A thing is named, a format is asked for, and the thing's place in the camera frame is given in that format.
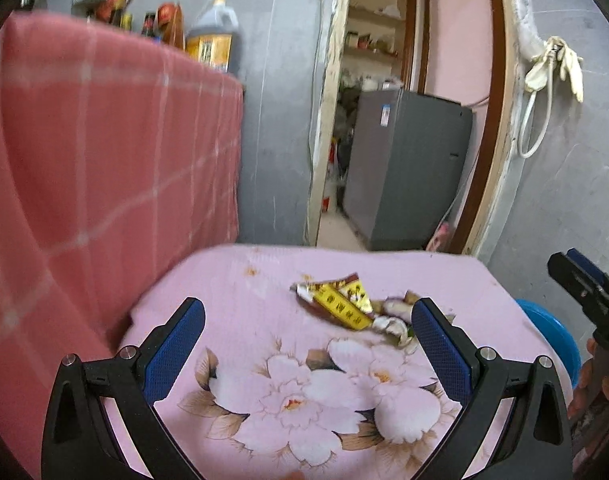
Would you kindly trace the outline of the person's right hand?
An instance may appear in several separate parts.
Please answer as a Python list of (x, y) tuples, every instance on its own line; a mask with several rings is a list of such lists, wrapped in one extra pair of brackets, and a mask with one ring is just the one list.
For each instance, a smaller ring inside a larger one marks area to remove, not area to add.
[[(587, 350), (593, 358), (595, 350), (597, 350), (597, 342), (593, 338), (590, 338), (587, 341)], [(592, 358), (585, 361), (582, 365), (579, 382), (577, 388), (574, 390), (573, 400), (571, 400), (567, 408), (568, 418), (576, 416), (578, 412), (581, 412), (585, 408), (585, 404), (587, 404), (588, 388), (591, 384), (594, 368)], [(602, 379), (602, 392), (609, 401), (609, 376), (605, 376)]]

